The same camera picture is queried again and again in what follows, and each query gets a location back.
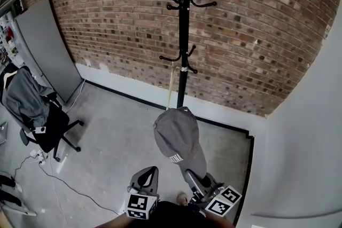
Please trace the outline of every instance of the person's hand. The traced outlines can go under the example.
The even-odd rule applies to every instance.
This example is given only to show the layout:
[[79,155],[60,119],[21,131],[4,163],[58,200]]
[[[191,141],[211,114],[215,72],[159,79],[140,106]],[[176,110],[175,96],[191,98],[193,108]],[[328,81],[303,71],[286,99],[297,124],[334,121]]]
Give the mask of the person's hand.
[[219,217],[213,213],[210,213],[208,211],[203,211],[206,215],[207,219],[215,223],[220,228],[234,228],[234,226],[231,224],[229,220],[227,220],[225,217]]

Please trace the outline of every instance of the power cord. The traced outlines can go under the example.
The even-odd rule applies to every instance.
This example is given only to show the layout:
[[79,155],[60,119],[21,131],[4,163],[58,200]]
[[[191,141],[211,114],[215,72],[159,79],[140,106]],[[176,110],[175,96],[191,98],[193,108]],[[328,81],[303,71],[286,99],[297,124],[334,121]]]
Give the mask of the power cord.
[[113,213],[115,213],[115,214],[117,214],[117,215],[119,216],[119,213],[115,212],[114,210],[108,209],[108,208],[105,208],[105,207],[99,205],[92,197],[90,197],[90,196],[88,196],[88,195],[85,195],[85,194],[81,194],[81,193],[78,192],[77,190],[73,189],[73,188],[70,187],[64,180],[62,180],[62,179],[60,179],[60,178],[57,178],[57,177],[55,177],[54,175],[49,175],[49,174],[46,173],[46,171],[41,167],[40,164],[39,164],[39,167],[40,167],[40,169],[43,170],[43,172],[44,172],[48,177],[55,178],[55,179],[61,181],[62,183],[64,183],[67,187],[69,187],[72,191],[74,191],[74,192],[77,193],[78,195],[87,197],[88,199],[92,200],[93,203],[95,203],[98,207],[100,207],[100,208],[102,208],[102,209],[105,209],[105,210],[108,210],[108,211],[111,211],[111,212],[113,212]]
[[69,112],[69,110],[74,106],[74,104],[76,103],[76,100],[78,99],[78,97],[81,95],[81,92],[83,90],[83,86],[84,86],[84,83],[86,82],[86,80],[83,80],[83,83],[82,83],[82,86],[81,86],[81,90],[80,90],[80,93],[77,95],[76,99],[74,100],[73,104],[71,105],[71,107],[66,111],[66,113]]
[[[36,159],[38,156],[39,156],[39,154],[37,154],[35,157],[32,157],[32,156],[26,157],[26,158],[21,162],[20,167],[17,168],[17,169],[14,171],[14,176],[12,176],[11,174],[9,174],[9,173],[6,172],[6,171],[1,171],[1,170],[0,170],[0,172],[8,174],[11,178],[13,178],[13,179],[15,180],[15,176],[17,175],[17,171],[22,167],[23,163],[24,163],[27,159],[29,159],[29,158]],[[51,171],[52,171],[51,157],[49,157],[49,158],[50,158],[50,166],[51,166]],[[102,208],[102,209],[105,209],[105,210],[108,210],[108,211],[111,211],[111,212],[113,212],[113,213],[115,213],[115,214],[117,214],[117,215],[119,216],[119,213],[117,213],[116,211],[114,211],[114,210],[112,210],[112,209],[105,208],[105,207],[99,205],[92,197],[90,197],[90,196],[88,196],[88,195],[85,195],[85,194],[82,194],[82,193],[78,192],[77,190],[73,189],[73,188],[72,188],[71,186],[69,186],[64,180],[62,180],[62,179],[60,179],[60,178],[58,178],[58,177],[56,177],[56,176],[54,176],[54,175],[49,175],[48,173],[46,173],[46,171],[45,171],[45,170],[42,168],[42,166],[40,165],[40,162],[39,162],[38,165],[39,165],[40,169],[42,169],[43,172],[44,172],[48,177],[55,178],[55,179],[61,181],[61,182],[64,183],[68,188],[70,188],[72,191],[74,191],[76,194],[81,195],[81,196],[85,196],[86,198],[92,200],[92,202],[95,203],[98,207],[100,207],[100,208]],[[58,205],[59,205],[59,207],[60,207],[60,209],[61,209],[61,211],[62,211],[62,213],[63,213],[63,210],[62,210],[62,208],[61,208],[61,206],[60,206],[59,200],[58,200]]]
[[[52,163],[51,163],[51,157],[49,157],[49,158],[50,158],[51,175],[53,175],[53,168],[52,168]],[[58,197],[58,195],[57,195],[55,181],[53,181],[53,188],[54,188],[54,190],[55,190],[55,195],[56,195],[56,199],[57,199],[57,202],[58,202],[58,206],[59,206],[60,211],[61,211],[62,214],[63,214],[63,217],[64,217],[64,220],[65,220],[66,226],[68,226],[68,227],[70,228],[68,222],[66,221],[66,217],[65,217],[64,211],[63,211],[63,209],[62,209],[62,206],[60,205],[60,202],[59,202],[59,197]]]
[[8,172],[6,172],[6,171],[1,171],[1,170],[0,170],[0,172],[9,175],[11,178],[13,178],[13,179],[15,180],[15,176],[17,175],[17,171],[22,167],[22,164],[23,164],[27,159],[29,159],[29,158],[36,159],[37,157],[38,157],[38,155],[36,155],[36,157],[32,157],[32,156],[26,157],[26,158],[21,162],[20,167],[17,168],[17,169],[14,171],[14,176],[12,176],[10,173],[8,173]]
[[13,177],[13,179],[15,180],[15,176],[17,175],[17,171],[22,167],[23,163],[24,163],[27,159],[29,159],[29,158],[36,159],[37,157],[38,157],[38,154],[36,155],[36,157],[32,157],[32,156],[26,157],[26,158],[21,162],[20,167],[17,168],[17,169],[14,171],[14,177]]

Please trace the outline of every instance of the concrete floor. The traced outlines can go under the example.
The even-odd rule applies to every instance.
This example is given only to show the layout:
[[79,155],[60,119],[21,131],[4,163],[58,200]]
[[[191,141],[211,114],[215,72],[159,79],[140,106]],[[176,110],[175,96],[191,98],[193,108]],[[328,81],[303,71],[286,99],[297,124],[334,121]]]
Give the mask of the concrete floor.
[[[159,168],[161,200],[175,202],[180,191],[191,197],[178,166],[160,153],[154,141],[152,125],[161,113],[160,109],[86,83],[69,112],[70,120],[83,120],[84,127],[77,125],[67,134],[82,151],[77,153],[61,141],[58,154],[62,160],[66,159],[64,163],[51,161],[53,174],[103,207],[115,211],[119,211],[123,203],[132,175],[149,166]],[[28,147],[22,144],[20,128],[4,107],[0,108],[0,117],[0,124],[9,122],[7,142],[0,146],[0,170],[14,174],[22,160],[39,147],[32,143]],[[239,132],[203,122],[198,124],[208,172],[218,181],[242,192],[249,140]],[[43,168],[51,174],[49,160]],[[15,228],[94,227],[116,217],[62,182],[46,176],[37,163],[24,163],[16,180],[24,188],[23,194],[17,192],[16,196],[22,197],[27,206],[37,212],[37,217],[6,212]],[[229,219],[234,219],[237,207],[228,213]]]

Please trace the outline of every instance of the chair armrest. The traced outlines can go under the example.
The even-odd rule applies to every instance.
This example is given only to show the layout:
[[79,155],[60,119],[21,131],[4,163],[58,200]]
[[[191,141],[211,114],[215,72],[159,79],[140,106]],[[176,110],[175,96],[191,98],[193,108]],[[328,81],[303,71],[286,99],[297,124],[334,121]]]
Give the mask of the chair armrest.
[[32,139],[26,135],[23,128],[20,130],[20,138],[21,138],[21,140],[25,146],[27,146],[30,141],[34,144],[37,144],[36,140],[34,140],[34,139]]

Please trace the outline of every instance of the cap brim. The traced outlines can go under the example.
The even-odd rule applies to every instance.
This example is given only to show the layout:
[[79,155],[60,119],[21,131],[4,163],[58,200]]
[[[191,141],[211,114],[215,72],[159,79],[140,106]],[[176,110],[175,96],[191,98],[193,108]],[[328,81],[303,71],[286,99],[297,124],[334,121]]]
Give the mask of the cap brim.
[[191,162],[187,164],[179,164],[182,175],[185,171],[190,169],[199,179],[203,179],[207,174],[207,161],[205,160],[204,153],[200,144],[198,144],[197,152]]

